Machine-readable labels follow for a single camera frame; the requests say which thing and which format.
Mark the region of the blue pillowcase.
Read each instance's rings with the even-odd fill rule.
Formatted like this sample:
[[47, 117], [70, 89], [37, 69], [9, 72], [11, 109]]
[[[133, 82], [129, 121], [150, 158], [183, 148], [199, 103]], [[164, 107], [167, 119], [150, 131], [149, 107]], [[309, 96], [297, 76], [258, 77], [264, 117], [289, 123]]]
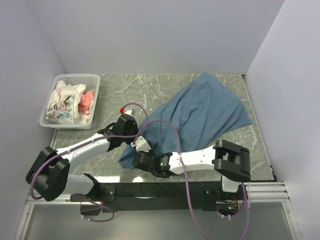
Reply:
[[222, 134], [252, 120], [242, 100], [217, 77], [204, 72], [157, 107], [142, 136], [156, 155], [201, 150]]

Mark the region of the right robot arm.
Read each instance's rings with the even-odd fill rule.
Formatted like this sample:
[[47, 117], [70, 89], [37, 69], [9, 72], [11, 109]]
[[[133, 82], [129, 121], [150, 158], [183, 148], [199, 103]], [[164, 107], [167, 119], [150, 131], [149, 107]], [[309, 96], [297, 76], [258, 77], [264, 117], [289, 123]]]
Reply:
[[189, 152], [168, 152], [157, 156], [142, 137], [131, 144], [136, 150], [132, 166], [157, 178], [169, 178], [184, 172], [215, 170], [222, 175], [219, 193], [230, 200], [241, 183], [251, 181], [250, 150], [219, 139], [213, 146]]

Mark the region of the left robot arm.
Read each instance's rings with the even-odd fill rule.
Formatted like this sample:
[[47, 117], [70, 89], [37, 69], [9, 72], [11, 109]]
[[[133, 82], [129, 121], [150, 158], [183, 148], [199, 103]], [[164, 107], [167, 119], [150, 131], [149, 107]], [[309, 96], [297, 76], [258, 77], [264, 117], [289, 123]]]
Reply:
[[122, 113], [117, 122], [109, 124], [90, 138], [69, 147], [45, 147], [37, 156], [25, 180], [34, 200], [55, 200], [61, 194], [80, 194], [88, 201], [100, 196], [101, 184], [92, 175], [70, 174], [77, 165], [121, 146], [131, 144], [138, 133], [132, 111]]

